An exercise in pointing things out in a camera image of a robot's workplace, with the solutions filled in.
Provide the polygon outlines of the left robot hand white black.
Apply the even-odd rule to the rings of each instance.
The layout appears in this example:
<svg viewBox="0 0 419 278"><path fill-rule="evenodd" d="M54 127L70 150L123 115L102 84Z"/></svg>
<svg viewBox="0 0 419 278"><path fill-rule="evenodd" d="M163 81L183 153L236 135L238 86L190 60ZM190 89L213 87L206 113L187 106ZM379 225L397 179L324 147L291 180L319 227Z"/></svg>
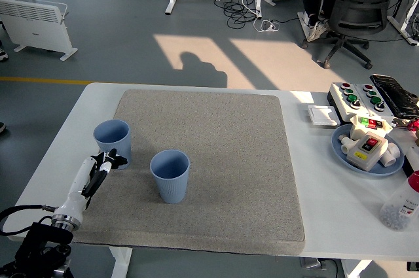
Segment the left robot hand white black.
<svg viewBox="0 0 419 278"><path fill-rule="evenodd" d="M128 160L117 154L115 148L88 157L81 165L71 184L67 199L52 217L54 226L78 228L83 221L83 212L91 197L96 193L107 174L128 164Z"/></svg>

